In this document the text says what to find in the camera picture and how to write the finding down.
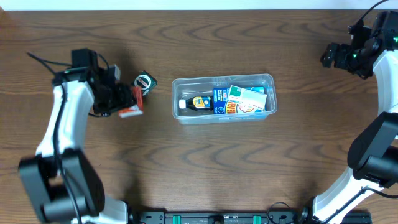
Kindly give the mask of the red orange box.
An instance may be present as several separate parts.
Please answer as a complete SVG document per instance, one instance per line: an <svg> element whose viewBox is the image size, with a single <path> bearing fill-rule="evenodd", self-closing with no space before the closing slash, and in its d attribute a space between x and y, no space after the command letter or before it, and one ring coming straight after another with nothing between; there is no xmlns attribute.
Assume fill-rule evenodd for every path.
<svg viewBox="0 0 398 224"><path fill-rule="evenodd" d="M119 111L120 118L128 118L131 116L139 116L144 114L144 100L142 91L139 87L132 87L133 105Z"/></svg>

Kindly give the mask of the green square box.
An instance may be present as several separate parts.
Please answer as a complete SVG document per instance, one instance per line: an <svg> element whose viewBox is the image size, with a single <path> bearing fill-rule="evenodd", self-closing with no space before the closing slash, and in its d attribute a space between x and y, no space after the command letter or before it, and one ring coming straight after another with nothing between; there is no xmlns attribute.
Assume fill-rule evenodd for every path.
<svg viewBox="0 0 398 224"><path fill-rule="evenodd" d="M133 81L134 86L141 89L142 95L148 95L156 86L157 80L148 72L143 70Z"/></svg>

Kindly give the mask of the dark bottle white cap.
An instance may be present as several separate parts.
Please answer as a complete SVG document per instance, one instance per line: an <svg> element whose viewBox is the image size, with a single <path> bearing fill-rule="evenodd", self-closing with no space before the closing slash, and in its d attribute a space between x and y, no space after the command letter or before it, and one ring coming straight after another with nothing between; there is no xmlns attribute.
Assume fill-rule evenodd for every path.
<svg viewBox="0 0 398 224"><path fill-rule="evenodd" d="M178 101L178 107L194 111L211 111L213 109L213 99L211 96L194 96L187 100Z"/></svg>

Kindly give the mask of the blue Kool Fever box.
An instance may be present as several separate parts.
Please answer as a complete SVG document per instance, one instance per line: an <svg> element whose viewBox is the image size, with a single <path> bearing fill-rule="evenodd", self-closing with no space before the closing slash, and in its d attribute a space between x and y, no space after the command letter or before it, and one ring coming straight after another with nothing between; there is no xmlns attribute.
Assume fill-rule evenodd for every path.
<svg viewBox="0 0 398 224"><path fill-rule="evenodd" d="M228 100L229 88L214 88L213 89L213 113L214 114L252 114L262 113L264 110L244 105L242 103L235 103Z"/></svg>

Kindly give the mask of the white green medicine box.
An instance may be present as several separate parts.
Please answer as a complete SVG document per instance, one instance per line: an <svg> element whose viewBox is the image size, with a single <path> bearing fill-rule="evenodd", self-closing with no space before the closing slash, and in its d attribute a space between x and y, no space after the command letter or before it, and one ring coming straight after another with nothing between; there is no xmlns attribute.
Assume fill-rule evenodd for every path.
<svg viewBox="0 0 398 224"><path fill-rule="evenodd" d="M266 107L267 95L265 93L248 90L231 85L228 90L228 100L234 103L244 104L253 108L264 110Z"/></svg>

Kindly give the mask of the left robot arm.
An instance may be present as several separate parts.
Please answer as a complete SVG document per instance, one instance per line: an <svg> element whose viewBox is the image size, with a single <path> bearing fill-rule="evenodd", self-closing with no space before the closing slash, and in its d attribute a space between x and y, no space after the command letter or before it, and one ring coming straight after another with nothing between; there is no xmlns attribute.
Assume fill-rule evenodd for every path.
<svg viewBox="0 0 398 224"><path fill-rule="evenodd" d="M127 203L105 194L84 154L94 91L75 69L65 74L68 80L53 79L53 108L35 156L20 160L24 189L43 223L129 223Z"/></svg>

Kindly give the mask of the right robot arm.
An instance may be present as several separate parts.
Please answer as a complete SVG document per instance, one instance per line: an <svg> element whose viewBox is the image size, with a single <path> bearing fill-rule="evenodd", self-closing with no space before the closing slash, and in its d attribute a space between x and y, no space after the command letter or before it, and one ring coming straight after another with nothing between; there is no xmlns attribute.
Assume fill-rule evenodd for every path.
<svg viewBox="0 0 398 224"><path fill-rule="evenodd" d="M348 30L351 43L330 43L320 61L363 80L375 76L378 116L351 144L345 171L303 208L299 223L342 223L368 196L383 196L397 183L397 12L380 12L372 27L360 19Z"/></svg>

